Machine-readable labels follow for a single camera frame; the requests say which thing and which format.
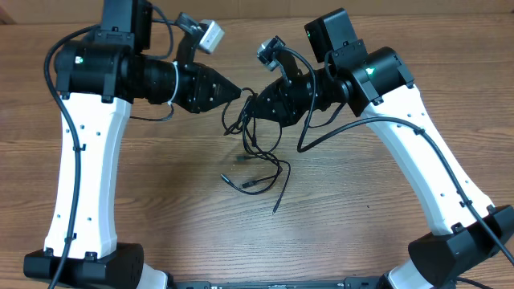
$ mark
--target cable connector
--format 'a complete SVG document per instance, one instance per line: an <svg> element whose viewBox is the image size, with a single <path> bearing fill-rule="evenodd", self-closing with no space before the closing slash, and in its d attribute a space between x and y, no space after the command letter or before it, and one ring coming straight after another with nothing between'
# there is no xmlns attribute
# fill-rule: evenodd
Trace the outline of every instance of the cable connector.
<svg viewBox="0 0 514 289"><path fill-rule="evenodd" d="M230 181L230 180L228 179L228 177L226 177L224 174L221 174L221 176L222 176L222 180L224 180L227 184L229 184L229 185L233 185L232 181Z"/></svg>
<svg viewBox="0 0 514 289"><path fill-rule="evenodd" d="M243 189L246 189L246 188L250 188L250 187L252 187L254 185L257 185L257 183L259 183L259 182L258 181L249 181L249 182L246 182L246 183L242 184L241 187Z"/></svg>
<svg viewBox="0 0 514 289"><path fill-rule="evenodd" d="M238 160L238 161L247 161L247 160L251 160L253 159L254 157L250 157L250 156L236 156L235 159Z"/></svg>

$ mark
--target wood grain surface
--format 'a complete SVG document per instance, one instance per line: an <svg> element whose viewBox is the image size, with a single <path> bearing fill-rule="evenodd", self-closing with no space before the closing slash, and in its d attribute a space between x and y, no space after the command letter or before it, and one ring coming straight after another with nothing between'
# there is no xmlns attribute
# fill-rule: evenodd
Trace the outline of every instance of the wood grain surface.
<svg viewBox="0 0 514 289"><path fill-rule="evenodd" d="M514 0L151 0L170 19L319 17L340 7L352 15L510 13ZM18 24L99 22L104 0L0 0Z"/></svg>
<svg viewBox="0 0 514 289"><path fill-rule="evenodd" d="M240 87L260 92L279 72L255 58L279 35L315 63L303 25L310 18L222 21L226 37L197 61ZM474 182L497 205L514 204L514 14L352 17L368 51L396 49L413 72L439 131ZM0 287L44 288L24 278L22 259L43 246L53 214L60 157L60 117L43 81L48 48L83 25L0 26ZM175 31L176 42L182 33ZM166 50L155 26L152 53ZM229 108L234 119L243 100ZM329 118L316 112L314 124ZM259 161L238 163L240 136L222 136L221 108L191 115L178 108L167 123L131 120L116 189L119 241L139 242L151 266L177 280L213 282L341 279L381 275L403 263L407 244L428 232L421 206L386 147L355 128L307 153L296 152L301 127L284 129L277 156L292 163L282 205L279 184L260 196L228 187L272 174ZM137 100L136 116L165 106ZM312 140L354 120L345 109ZM275 124L259 122L271 145ZM513 242L508 244L514 250ZM512 288L502 254L465 276Z"/></svg>

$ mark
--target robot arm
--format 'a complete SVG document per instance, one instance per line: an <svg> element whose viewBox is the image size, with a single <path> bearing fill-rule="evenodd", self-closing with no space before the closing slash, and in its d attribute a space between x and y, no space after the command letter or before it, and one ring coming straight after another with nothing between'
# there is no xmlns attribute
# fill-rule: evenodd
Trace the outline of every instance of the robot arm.
<svg viewBox="0 0 514 289"><path fill-rule="evenodd" d="M368 54L343 9L310 22L305 30L316 59L324 62L325 68L314 71L306 63L310 73L302 75L294 53L284 49L285 43L278 36L266 41L258 58L270 70L280 67L283 76L251 100L246 114L287 127L309 111L308 127L311 105L324 111L332 103L348 104L355 116L362 118L361 124L367 123L382 140L421 202L431 233L409 245L410 260L387 273L380 286L442 287L496 254L498 243L480 222L484 221L505 244L514 233L514 210L511 206L495 208L463 171L430 120L414 77L399 55L388 47ZM380 117L390 120L371 122ZM394 120L407 121L422 132ZM299 145L298 150L311 149L345 129L332 131L303 148ZM429 136L442 156L420 134ZM458 192L441 157L462 192ZM478 215L471 213L470 205Z"/></svg>
<svg viewBox="0 0 514 289"><path fill-rule="evenodd" d="M221 40L223 31L214 21L179 15L174 25L186 36L174 63L141 54L149 49L153 8L146 0L106 0L102 25L82 41L65 43L55 58L56 90L80 140L80 191L74 212L78 148L63 116L55 212L44 248L25 257L27 277L50 282L64 259L59 283L68 287L166 289L173 284L169 275L144 264L141 245L117 241L116 171L133 101L175 103L199 113L239 98L241 90L214 69L193 62L197 49L212 53ZM66 254L72 214L73 238Z"/></svg>

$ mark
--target cable clip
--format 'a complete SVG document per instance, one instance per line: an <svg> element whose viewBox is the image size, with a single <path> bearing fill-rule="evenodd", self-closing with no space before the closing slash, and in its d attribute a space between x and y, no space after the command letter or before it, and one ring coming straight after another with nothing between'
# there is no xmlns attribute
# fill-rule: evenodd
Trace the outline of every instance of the cable clip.
<svg viewBox="0 0 514 289"><path fill-rule="evenodd" d="M473 205L473 201L472 201L472 200L461 201L459 204L464 208L464 207L466 207L466 206L471 206L471 205Z"/></svg>
<svg viewBox="0 0 514 289"><path fill-rule="evenodd" d="M419 135L425 134L425 129L424 129L424 128L415 129L415 130L414 130L414 134L415 134L416 136L419 136Z"/></svg>
<svg viewBox="0 0 514 289"><path fill-rule="evenodd" d="M85 151L86 150L86 144L82 144L82 148L79 147L73 147L73 151L76 152L76 151Z"/></svg>
<svg viewBox="0 0 514 289"><path fill-rule="evenodd" d="M66 237L64 238L64 243L69 244L71 241L75 240L77 238L77 233L73 233L73 237Z"/></svg>
<svg viewBox="0 0 514 289"><path fill-rule="evenodd" d="M178 68L177 68L178 62L177 61L173 61L172 64L175 67L175 91L173 92L173 95L171 96L171 98L168 100L168 105L169 106L173 105L173 101L175 100L175 97L177 96L178 82L179 82Z"/></svg>

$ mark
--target black wire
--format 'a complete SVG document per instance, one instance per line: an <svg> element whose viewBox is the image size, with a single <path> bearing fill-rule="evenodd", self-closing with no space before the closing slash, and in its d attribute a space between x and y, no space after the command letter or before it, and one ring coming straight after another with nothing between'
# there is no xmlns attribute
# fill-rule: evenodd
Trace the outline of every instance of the black wire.
<svg viewBox="0 0 514 289"><path fill-rule="evenodd" d="M339 106L336 108L336 110L334 111L332 116L330 116L330 119L326 123L320 124L320 125L315 125L315 126L309 125L308 127L309 128L321 128L321 127L331 124L334 120L336 120L337 116L339 115L339 112L341 112L341 110L343 109L344 106L345 106L345 104L339 104Z"/></svg>
<svg viewBox="0 0 514 289"><path fill-rule="evenodd" d="M168 20L168 22L166 22L164 19L153 19L152 22L154 22L154 23L161 23L161 24L168 23L171 26L175 25L175 21L173 21L173 20Z"/></svg>
<svg viewBox="0 0 514 289"><path fill-rule="evenodd" d="M463 277L457 277L457 281L468 283L470 285L473 285L473 286L481 288L481 289L492 289L492 287L483 285L482 283L478 283L476 281L473 281L473 280L470 280L470 279L467 279L467 278L463 278Z"/></svg>
<svg viewBox="0 0 514 289"><path fill-rule="evenodd" d="M333 51L327 51L327 53L324 54L324 73L327 75L328 80L330 80L330 82L335 81L328 67L328 57L332 54L332 52Z"/></svg>
<svg viewBox="0 0 514 289"><path fill-rule="evenodd" d="M73 230L75 228L75 218L77 215L77 206L79 203L79 191L80 191L80 152L82 151L80 148L80 142L79 142L79 135L76 131L75 124L73 123L73 120L71 119L71 116L69 112L66 109L66 106L64 106L63 101L60 99L57 90L54 87L54 84L51 80L50 76L50 62L53 57L53 55L57 52L57 50L64 45L66 42L70 41L71 39L82 35L84 33L88 33L89 31L97 28L98 25L93 25L90 27L86 27L84 29L81 29L77 32L73 32L70 35L64 37L63 39L59 40L47 53L47 57L45 58L45 63L43 65L43 72L45 75L45 80L47 82L48 89L50 90L51 95L53 96L55 102L57 103L57 106L59 106L59 109L61 113L63 114L64 119L66 120L67 126L70 129L71 138L73 139L73 148L75 151L75 182L73 185L73 198L71 200L71 212L70 212L70 220L67 226L67 233L66 238L64 239L64 248L63 248L63 254L61 256L61 259L59 261L59 265L57 266L57 270L55 271L55 274L53 276L53 279L48 286L49 289L55 288L57 285L57 282L59 281L59 278L61 274L63 273L64 269L64 263L66 262L67 256L70 252L71 248L71 241L73 240Z"/></svg>
<svg viewBox="0 0 514 289"><path fill-rule="evenodd" d="M171 120L171 118L173 117L173 114L175 113L175 108L173 107L172 104L169 105L171 107L171 112L169 113L168 116L165 116L165 117L162 117L160 119L149 119L149 118L144 118L144 117L139 117L139 116L130 116L131 119L133 120L146 120L146 121L167 121L167 120Z"/></svg>
<svg viewBox="0 0 514 289"><path fill-rule="evenodd" d="M476 221L482 226L482 228L485 230L487 235L492 239L492 241L500 248L502 252L504 252L505 257L507 257L508 261L514 266L514 258L512 257L512 254L508 251L508 249L502 244L502 242L496 237L496 234L491 230L491 228L485 223L485 221L480 217L478 212L476 211L475 207L471 204L470 199L467 197L466 193L464 193L464 190L462 186L459 184L459 181L457 180L457 177L455 176L453 169L451 169L450 164L448 164L447 159L444 157L443 152L439 149L437 144L432 140L432 138L426 134L424 129L421 129L416 124L413 124L407 120L399 119L397 117L388 117L388 116L377 116L377 117L371 117L364 120L357 120L350 124L343 125L340 128L334 129L333 131L327 133L326 135L320 137L317 140L314 140L311 144L305 146L303 148L304 151L308 151L309 149L312 149L314 146L318 145L319 143L327 140L328 138L335 136L338 133L341 133L345 130L348 130L350 128L355 128L359 125L363 124L369 124L373 122L392 122L396 124L403 124L409 128L412 128L417 134L423 136L423 138L428 142L428 144L432 147L432 149L435 151L435 154L439 157L439 160L443 163L444 169L448 172L448 175L450 176L451 181L453 182L455 188L457 189L457 193L461 196L463 199L463 203L467 206L470 213L473 215L473 217L476 219Z"/></svg>
<svg viewBox="0 0 514 289"><path fill-rule="evenodd" d="M173 42L173 31L171 30L171 26L173 25L171 21L169 21L166 17L166 15L164 14L164 12L162 12L161 8L159 8L158 6L155 6L154 4L152 4L153 6L153 9L159 14L159 16L161 16L162 18L162 21L164 24L166 24L166 27L168 27L168 32L169 32L169 48L168 48L168 53L166 53L166 55L147 55L146 58L148 59L153 59L153 60L163 60L163 59L168 59L172 52L173 52L173 45L174 45L174 42Z"/></svg>
<svg viewBox="0 0 514 289"><path fill-rule="evenodd" d="M314 107L316 106L316 94L317 94L317 78L316 73L314 72L314 68L312 68L312 65L303 57L300 53L292 50L289 47L275 47L271 49L271 52L273 51L286 51L291 53L293 56L295 56L299 61L301 61L305 67L307 67L309 73L312 77L312 102L311 107L308 111L307 118L305 119L304 123L304 129L302 130L302 133L300 135L300 139L298 140L298 145L296 146L296 150L298 153L303 153L306 151L306 149L302 148L302 144L304 143L305 135L307 134L308 127L311 123L312 114L314 113Z"/></svg>
<svg viewBox="0 0 514 289"><path fill-rule="evenodd" d="M251 156L251 157L247 157L247 158L248 159L259 158L261 160L270 161L273 165L276 166L277 171L276 171L276 173L274 175L272 175L270 177L261 178L259 180L255 180L255 181L249 181L249 182L243 184L243 188L245 188L245 187L247 187L246 185L253 186L253 185L255 185L255 184L257 184L257 183L259 183L261 181L266 181L266 180L272 179L271 183L268 184L264 189L260 189L260 190L255 191L255 192L250 192L250 191L246 191L244 189L239 188L238 186L236 186L232 181L230 181L224 175L222 175L222 178L223 178L223 180L228 185L230 185L232 188L236 189L240 193L245 193L245 194L248 194L248 195L258 195L258 194L261 194L261 193L265 193L266 191L268 191L276 183L279 175L284 170L280 164L286 164L288 166L288 175L286 177L286 181L284 182L284 187L282 188L282 192L280 193L280 197L277 200L277 202L275 204L275 207L273 208L273 214L274 214L277 211L277 209L279 208L279 204L282 201L282 197L284 195L284 191L285 191L285 189L286 189L286 187L288 185L289 177L291 175L291 165L287 161L279 160L272 153L277 148L277 146L280 143L280 140L282 139L282 126L281 125L279 126L279 129L280 129L279 138L276 141L275 145L273 145L273 147L269 151L263 151L257 145L257 138L255 136L255 134L256 134L255 118L251 117L251 116L249 116L247 114L247 107L249 105L253 105L253 102L255 101L257 94L251 88L243 88L243 90L244 91L249 91L251 93L251 96L249 96L247 98L247 100L246 100L246 102L245 102L245 104L243 106L243 109L239 113L238 119L233 124L231 124L230 126L227 126L226 123L225 123L226 110L230 106L230 103L226 104L225 108L223 109L222 125L225 128L224 135L240 134L240 133L242 133L243 134L243 147L245 149L245 152L248 153ZM253 136L250 133L250 131L248 130L248 125L252 121L252 119L253 119L253 126L254 126ZM257 152L253 151L251 149L252 147L256 148Z"/></svg>

